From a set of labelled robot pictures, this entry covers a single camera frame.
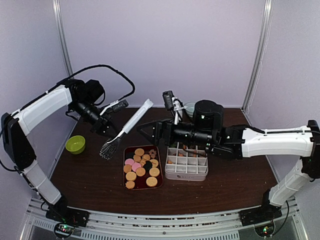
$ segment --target bowl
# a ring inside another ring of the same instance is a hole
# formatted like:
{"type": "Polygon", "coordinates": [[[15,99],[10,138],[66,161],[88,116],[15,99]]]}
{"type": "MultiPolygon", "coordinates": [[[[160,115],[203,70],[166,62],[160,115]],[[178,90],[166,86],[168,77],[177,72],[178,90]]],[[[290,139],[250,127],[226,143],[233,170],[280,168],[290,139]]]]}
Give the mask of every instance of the bowl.
{"type": "Polygon", "coordinates": [[[190,118],[194,116],[196,103],[194,101],[187,102],[184,106],[186,107],[186,113],[189,115],[190,118]]]}
{"type": "Polygon", "coordinates": [[[77,135],[69,138],[66,141],[65,149],[72,154],[80,154],[86,148],[86,139],[83,136],[77,135]]]}

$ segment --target red tray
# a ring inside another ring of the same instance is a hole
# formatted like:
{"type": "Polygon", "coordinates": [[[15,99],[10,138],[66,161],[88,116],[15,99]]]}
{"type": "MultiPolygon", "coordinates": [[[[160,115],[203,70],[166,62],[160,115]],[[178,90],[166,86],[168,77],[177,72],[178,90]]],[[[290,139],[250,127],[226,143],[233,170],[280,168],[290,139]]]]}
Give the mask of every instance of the red tray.
{"type": "Polygon", "coordinates": [[[126,174],[125,174],[124,171],[122,171],[123,172],[123,186],[124,186],[124,188],[127,189],[127,190],[144,190],[144,189],[157,189],[157,188],[160,188],[162,186],[162,184],[164,183],[164,177],[163,177],[163,174],[162,174],[159,149],[157,148],[157,146],[146,145],[146,146],[130,146],[130,147],[127,147],[123,152],[123,166],[125,165],[126,154],[134,153],[136,149],[143,149],[146,153],[148,153],[152,149],[156,150],[155,159],[158,160],[158,162],[159,162],[159,165],[157,166],[157,168],[160,170],[159,176],[156,177],[156,179],[158,180],[158,183],[157,183],[156,186],[153,186],[153,187],[148,186],[146,181],[147,181],[147,178],[150,177],[150,174],[149,174],[149,172],[146,171],[144,176],[136,176],[136,180],[134,181],[134,183],[135,183],[134,188],[133,189],[128,189],[128,188],[126,188],[126,182],[127,182],[126,174]]]}

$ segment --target pink cookie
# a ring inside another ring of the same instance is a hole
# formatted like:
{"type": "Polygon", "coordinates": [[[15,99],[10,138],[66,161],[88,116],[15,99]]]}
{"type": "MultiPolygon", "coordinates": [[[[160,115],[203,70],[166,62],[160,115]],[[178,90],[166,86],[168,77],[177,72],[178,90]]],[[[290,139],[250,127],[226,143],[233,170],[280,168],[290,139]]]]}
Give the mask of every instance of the pink cookie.
{"type": "Polygon", "coordinates": [[[132,171],[136,172],[136,170],[138,168],[141,168],[141,164],[138,162],[135,162],[134,164],[132,164],[132,171]]]}
{"type": "Polygon", "coordinates": [[[124,165],[131,165],[135,163],[135,160],[133,160],[132,158],[128,158],[127,160],[125,160],[124,165]]]}

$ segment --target dark brown tabletop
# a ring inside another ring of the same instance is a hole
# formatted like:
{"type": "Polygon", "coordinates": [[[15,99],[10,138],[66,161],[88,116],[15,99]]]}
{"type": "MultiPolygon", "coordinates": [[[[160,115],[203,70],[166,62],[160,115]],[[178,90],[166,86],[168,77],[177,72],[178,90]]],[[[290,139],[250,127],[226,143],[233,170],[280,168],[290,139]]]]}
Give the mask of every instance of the dark brown tabletop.
{"type": "MultiPolygon", "coordinates": [[[[113,115],[123,126],[137,108],[113,115]]],[[[139,124],[170,117],[164,108],[151,108],[139,124]]],[[[246,124],[240,109],[224,110],[224,126],[246,124]]],[[[222,160],[209,156],[209,172],[201,182],[165,178],[167,147],[159,145],[164,182],[157,189],[130,191],[123,186],[123,152],[130,146],[150,143],[133,129],[121,142],[113,159],[99,156],[106,138],[90,132],[91,125],[79,122],[73,133],[86,139],[79,155],[66,150],[51,178],[67,197],[69,206],[121,214],[170,215],[211,213],[260,205],[263,193],[277,184],[264,156],[243,160],[222,160]]]]}

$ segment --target whisk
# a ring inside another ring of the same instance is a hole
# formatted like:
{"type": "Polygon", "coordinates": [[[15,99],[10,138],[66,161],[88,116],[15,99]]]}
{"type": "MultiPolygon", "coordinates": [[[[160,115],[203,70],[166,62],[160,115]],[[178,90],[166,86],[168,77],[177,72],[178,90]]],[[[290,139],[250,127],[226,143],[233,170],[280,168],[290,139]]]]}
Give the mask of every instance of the whisk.
{"type": "Polygon", "coordinates": [[[130,118],[130,120],[123,126],[122,130],[118,135],[112,139],[109,138],[108,141],[101,147],[100,156],[106,160],[110,160],[113,154],[117,151],[117,148],[122,140],[122,138],[130,132],[130,130],[137,124],[137,122],[145,115],[145,113],[153,106],[153,102],[147,99],[144,104],[135,112],[135,114],[130,118]]]}

